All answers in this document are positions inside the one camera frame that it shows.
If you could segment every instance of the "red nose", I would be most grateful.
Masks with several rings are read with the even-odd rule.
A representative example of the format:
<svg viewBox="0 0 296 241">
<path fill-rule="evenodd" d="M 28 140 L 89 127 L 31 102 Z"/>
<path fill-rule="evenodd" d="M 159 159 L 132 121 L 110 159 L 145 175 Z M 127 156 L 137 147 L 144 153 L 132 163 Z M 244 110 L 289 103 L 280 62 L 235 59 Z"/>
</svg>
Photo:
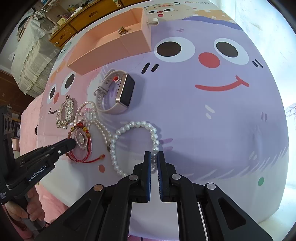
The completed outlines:
<svg viewBox="0 0 296 241">
<path fill-rule="evenodd" d="M 54 96 L 54 104 L 57 102 L 59 98 L 59 92 L 56 93 L 56 95 Z"/>
<path fill-rule="evenodd" d="M 217 68 L 220 65 L 219 58 L 212 53 L 201 53 L 198 56 L 198 60 L 208 68 Z"/>
</svg>

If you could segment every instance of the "human hand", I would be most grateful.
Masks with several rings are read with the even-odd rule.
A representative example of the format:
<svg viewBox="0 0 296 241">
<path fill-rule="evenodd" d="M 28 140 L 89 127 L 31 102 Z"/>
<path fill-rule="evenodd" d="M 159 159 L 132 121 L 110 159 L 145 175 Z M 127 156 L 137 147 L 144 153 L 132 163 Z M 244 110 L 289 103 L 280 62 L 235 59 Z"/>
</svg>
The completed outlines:
<svg viewBox="0 0 296 241">
<path fill-rule="evenodd" d="M 22 218 L 30 218 L 31 221 L 35 221 L 36 219 L 43 220 L 45 217 L 45 213 L 42 209 L 41 202 L 39 201 L 39 195 L 36 191 L 36 188 L 33 187 L 27 193 L 30 201 L 27 205 L 27 212 L 23 210 L 18 204 L 13 201 L 9 201 L 5 204 L 7 212 L 15 221 L 22 221 Z"/>
</svg>

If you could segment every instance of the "red beaded bracelet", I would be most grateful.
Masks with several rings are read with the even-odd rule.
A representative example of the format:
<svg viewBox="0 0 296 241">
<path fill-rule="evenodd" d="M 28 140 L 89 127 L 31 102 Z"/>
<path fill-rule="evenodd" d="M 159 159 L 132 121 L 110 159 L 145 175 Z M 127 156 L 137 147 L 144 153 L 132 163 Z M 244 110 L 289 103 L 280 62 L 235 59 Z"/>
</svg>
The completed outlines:
<svg viewBox="0 0 296 241">
<path fill-rule="evenodd" d="M 91 163 L 91 162 L 94 162 L 97 160 L 104 159 L 105 155 L 100 155 L 98 158 L 96 158 L 92 161 L 86 161 L 89 158 L 89 155 L 91 154 L 91 134 L 89 133 L 87 127 L 85 127 L 82 122 L 79 122 L 75 126 L 71 127 L 71 130 L 68 132 L 68 139 L 71 138 L 72 131 L 74 131 L 75 129 L 81 129 L 82 131 L 84 131 L 86 133 L 86 137 L 87 137 L 87 141 L 88 141 L 87 154 L 82 160 L 77 159 L 72 151 L 67 152 L 66 156 L 69 157 L 72 161 L 79 162 L 79 163 Z"/>
</svg>

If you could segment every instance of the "bed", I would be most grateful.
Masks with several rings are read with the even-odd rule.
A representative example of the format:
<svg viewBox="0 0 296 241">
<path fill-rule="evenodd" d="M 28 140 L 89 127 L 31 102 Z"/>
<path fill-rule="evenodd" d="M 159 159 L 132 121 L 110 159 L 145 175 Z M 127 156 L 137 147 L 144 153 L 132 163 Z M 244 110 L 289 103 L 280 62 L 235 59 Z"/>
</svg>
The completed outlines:
<svg viewBox="0 0 296 241">
<path fill-rule="evenodd" d="M 34 98 L 45 89 L 49 74 L 60 52 L 49 39 L 54 27 L 47 18 L 28 20 L 11 66 L 19 89 Z"/>
</svg>

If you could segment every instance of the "watch face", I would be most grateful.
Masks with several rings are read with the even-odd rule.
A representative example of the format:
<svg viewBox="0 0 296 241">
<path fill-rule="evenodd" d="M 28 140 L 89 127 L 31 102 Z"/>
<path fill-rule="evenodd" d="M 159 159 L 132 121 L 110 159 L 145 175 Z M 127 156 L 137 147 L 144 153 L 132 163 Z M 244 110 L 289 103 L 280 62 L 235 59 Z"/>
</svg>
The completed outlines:
<svg viewBox="0 0 296 241">
<path fill-rule="evenodd" d="M 124 104 L 126 107 L 129 106 L 130 102 L 131 102 L 131 96 L 133 94 L 133 88 L 135 86 L 135 81 L 133 80 L 133 78 L 127 74 L 126 75 L 126 79 L 123 80 L 123 88 L 121 91 L 121 95 L 119 97 L 119 102 Z"/>
</svg>

